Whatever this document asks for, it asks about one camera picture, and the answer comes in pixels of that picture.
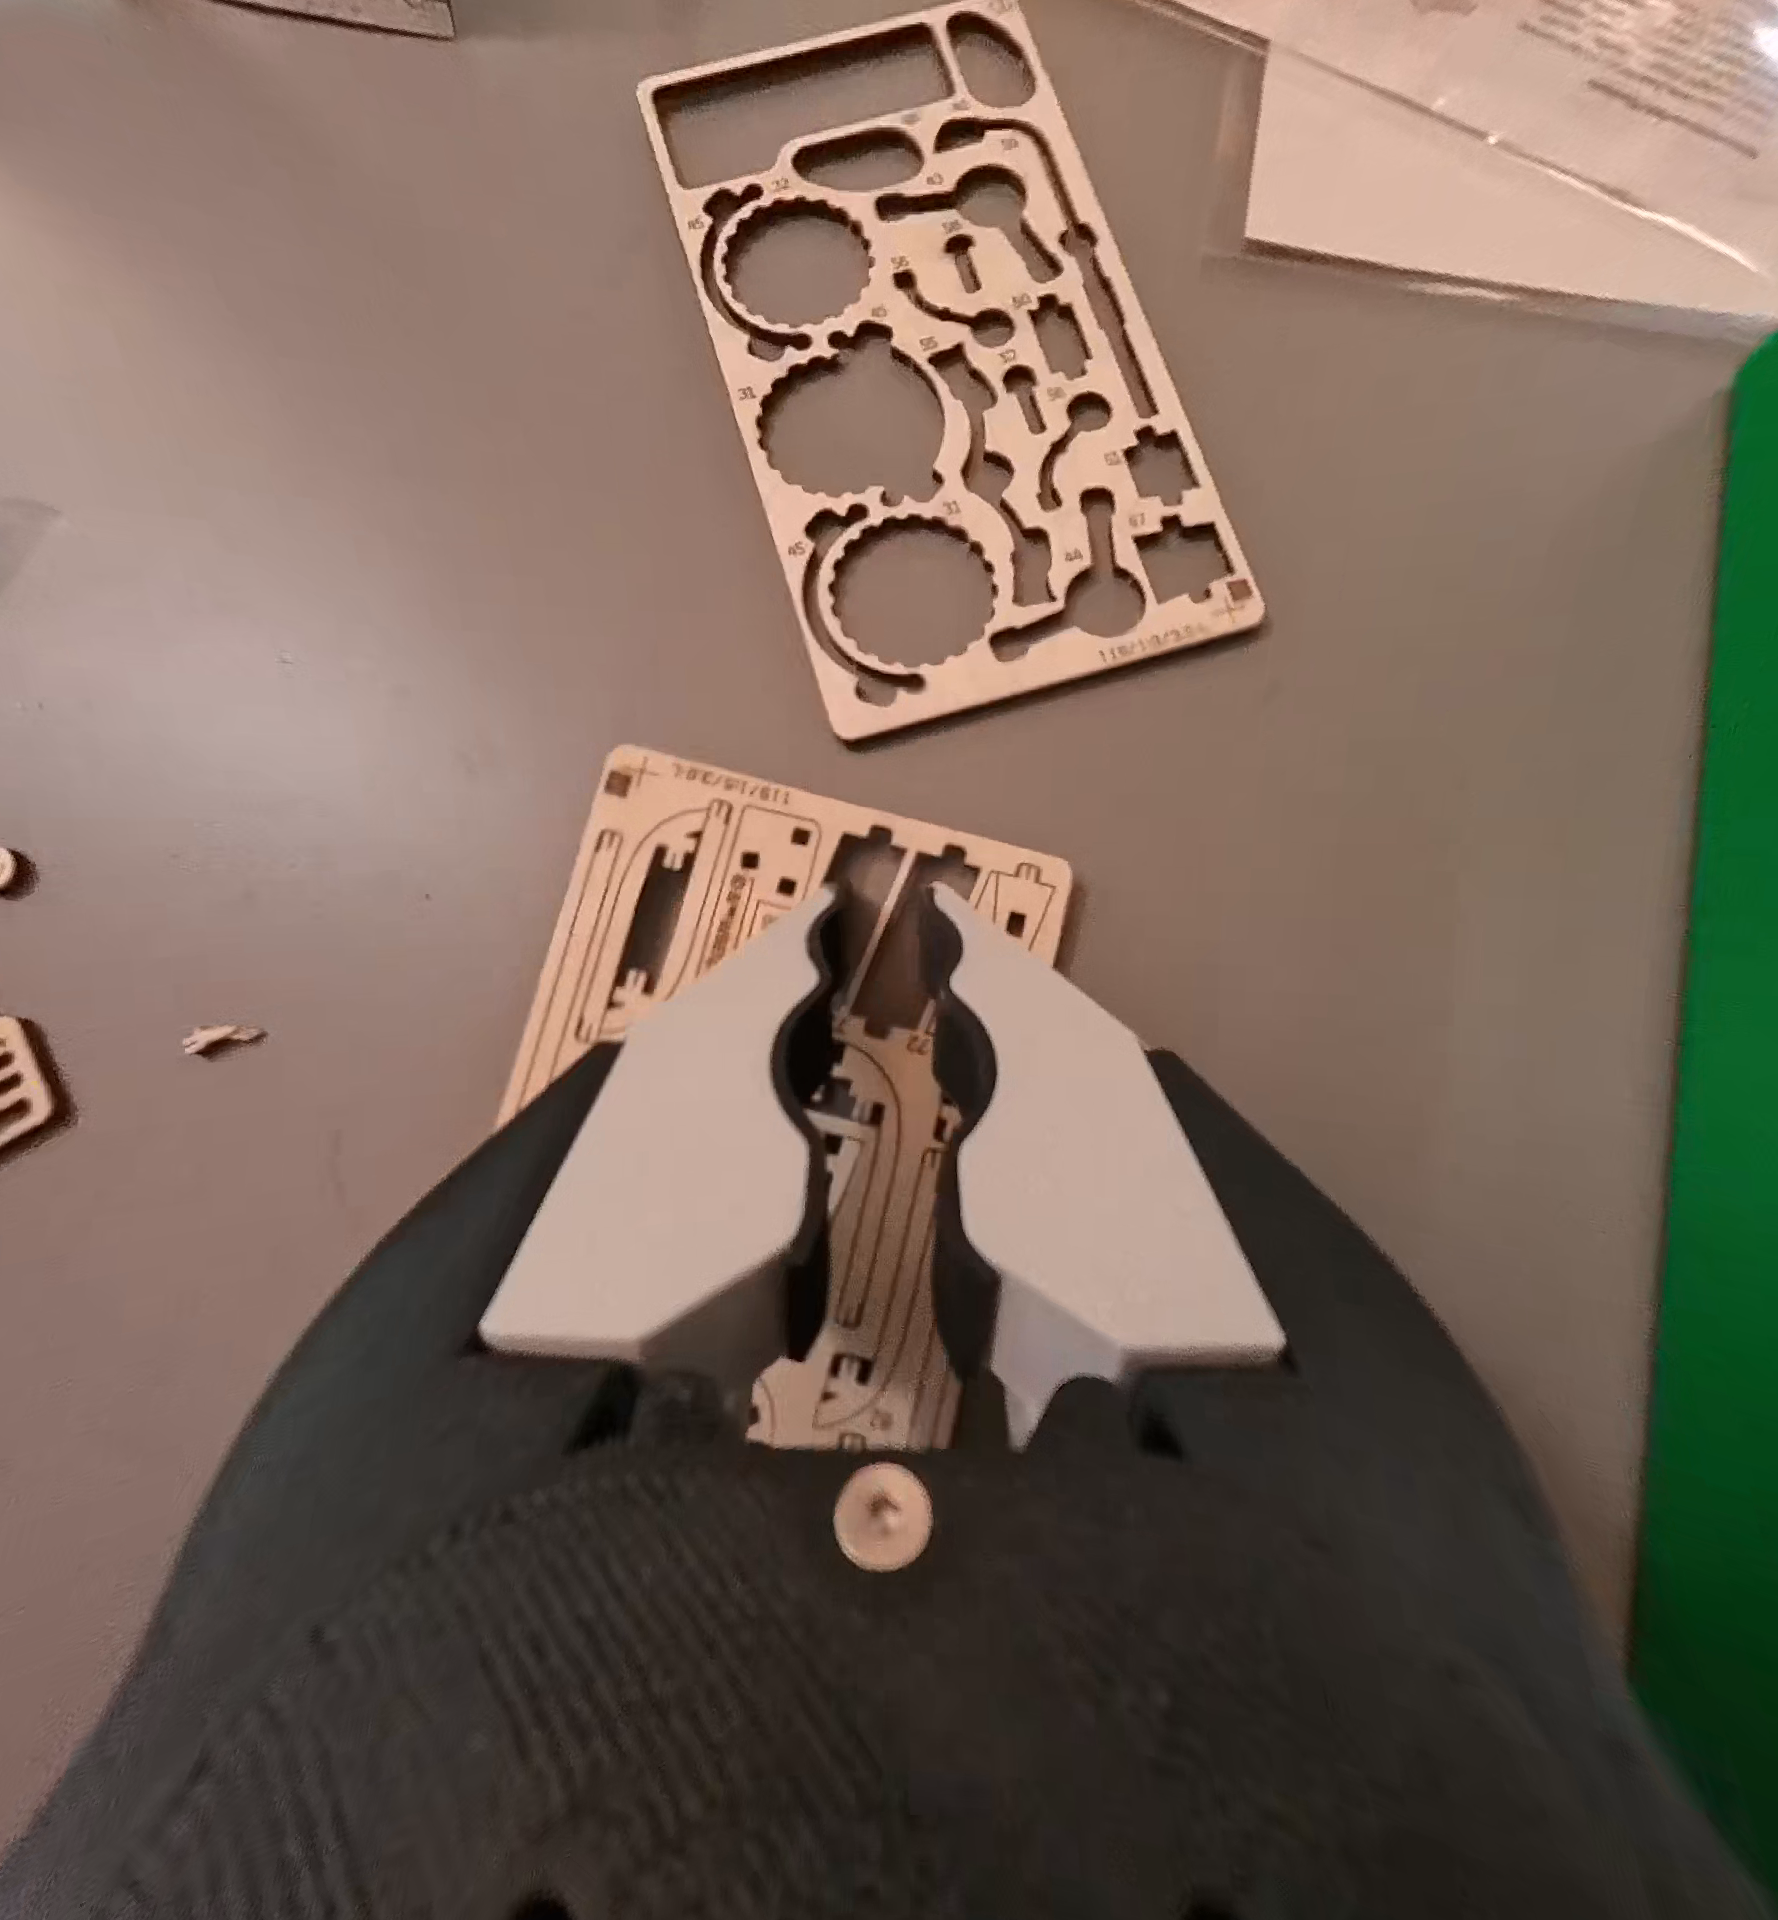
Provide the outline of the wooden parts sheet with gears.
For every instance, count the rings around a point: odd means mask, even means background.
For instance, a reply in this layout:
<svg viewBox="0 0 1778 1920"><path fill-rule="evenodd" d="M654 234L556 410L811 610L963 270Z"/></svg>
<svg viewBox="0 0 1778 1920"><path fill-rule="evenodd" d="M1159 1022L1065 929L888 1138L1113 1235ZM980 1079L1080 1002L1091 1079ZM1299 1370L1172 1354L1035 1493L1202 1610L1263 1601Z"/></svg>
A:
<svg viewBox="0 0 1778 1920"><path fill-rule="evenodd" d="M684 991L820 885L843 885L834 1069L811 1103L831 1167L829 1317L769 1365L748 1434L788 1448L945 1448L961 1383L931 1324L931 1200L954 1106L931 1074L917 905L950 885L1057 965L1065 856L615 748L592 799L497 1119Z"/></svg>

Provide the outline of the grey desk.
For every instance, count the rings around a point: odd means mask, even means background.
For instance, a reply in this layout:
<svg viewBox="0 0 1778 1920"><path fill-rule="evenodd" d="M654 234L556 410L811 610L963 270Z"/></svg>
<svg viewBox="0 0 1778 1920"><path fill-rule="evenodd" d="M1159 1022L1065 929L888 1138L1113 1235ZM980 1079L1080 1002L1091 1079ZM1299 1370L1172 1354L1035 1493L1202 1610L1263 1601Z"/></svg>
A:
<svg viewBox="0 0 1778 1920"><path fill-rule="evenodd" d="M0 1005L75 1100L0 1164L0 1857L491 1129L615 744L1065 856L1068 969L1401 1265L1624 1637L1745 344L1241 253L1254 60L1026 2L1270 624L849 751L635 88L891 10L0 2Z"/></svg>

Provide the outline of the empty wooden parts sheet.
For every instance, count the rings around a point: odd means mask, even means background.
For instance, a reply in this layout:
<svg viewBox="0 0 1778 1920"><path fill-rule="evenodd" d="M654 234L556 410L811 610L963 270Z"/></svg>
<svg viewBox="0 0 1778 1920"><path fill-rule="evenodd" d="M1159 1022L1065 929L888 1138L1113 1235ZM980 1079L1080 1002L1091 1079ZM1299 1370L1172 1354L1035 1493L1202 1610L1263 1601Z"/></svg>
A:
<svg viewBox="0 0 1778 1920"><path fill-rule="evenodd" d="M637 107L839 741L1263 624L1016 2L664 73Z"/></svg>

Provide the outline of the clear plastic sleeve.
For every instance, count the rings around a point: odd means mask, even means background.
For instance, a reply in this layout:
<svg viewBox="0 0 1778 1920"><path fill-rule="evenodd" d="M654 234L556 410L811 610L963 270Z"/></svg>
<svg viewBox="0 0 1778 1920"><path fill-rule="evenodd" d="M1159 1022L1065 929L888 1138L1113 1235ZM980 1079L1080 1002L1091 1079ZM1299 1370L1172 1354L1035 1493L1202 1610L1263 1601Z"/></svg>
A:
<svg viewBox="0 0 1778 1920"><path fill-rule="evenodd" d="M1186 2L1263 47L1243 240L1778 324L1778 2Z"/></svg>

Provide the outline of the green plastic bin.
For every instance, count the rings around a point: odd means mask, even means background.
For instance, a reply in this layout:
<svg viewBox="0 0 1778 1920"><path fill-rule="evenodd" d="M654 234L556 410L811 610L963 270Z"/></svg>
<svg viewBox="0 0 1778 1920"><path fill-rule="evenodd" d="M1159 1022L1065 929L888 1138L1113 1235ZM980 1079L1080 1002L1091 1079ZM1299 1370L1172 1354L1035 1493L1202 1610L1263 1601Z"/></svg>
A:
<svg viewBox="0 0 1778 1920"><path fill-rule="evenodd" d="M1728 405L1679 1002L1631 1665L1778 1909L1778 331Z"/></svg>

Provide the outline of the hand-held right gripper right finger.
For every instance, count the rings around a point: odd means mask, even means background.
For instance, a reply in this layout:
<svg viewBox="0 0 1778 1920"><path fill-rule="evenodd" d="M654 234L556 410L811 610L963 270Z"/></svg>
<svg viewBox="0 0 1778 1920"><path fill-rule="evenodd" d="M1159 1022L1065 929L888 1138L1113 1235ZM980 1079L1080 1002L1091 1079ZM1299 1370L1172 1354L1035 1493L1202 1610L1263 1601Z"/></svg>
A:
<svg viewBox="0 0 1778 1920"><path fill-rule="evenodd" d="M1273 1367L1286 1333L1137 1033L980 918L927 898L931 1074L954 1129L931 1318L1022 1448L1074 1380Z"/></svg>

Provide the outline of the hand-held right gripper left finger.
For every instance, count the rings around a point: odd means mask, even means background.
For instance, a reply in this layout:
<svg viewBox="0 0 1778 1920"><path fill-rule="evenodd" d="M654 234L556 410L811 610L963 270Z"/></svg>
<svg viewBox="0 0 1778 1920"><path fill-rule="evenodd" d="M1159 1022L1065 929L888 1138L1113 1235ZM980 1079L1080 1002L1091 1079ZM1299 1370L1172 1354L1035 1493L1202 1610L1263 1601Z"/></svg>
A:
<svg viewBox="0 0 1778 1920"><path fill-rule="evenodd" d="M846 885L632 1022L478 1317L484 1349L635 1367L801 1360L829 1311Z"/></svg>

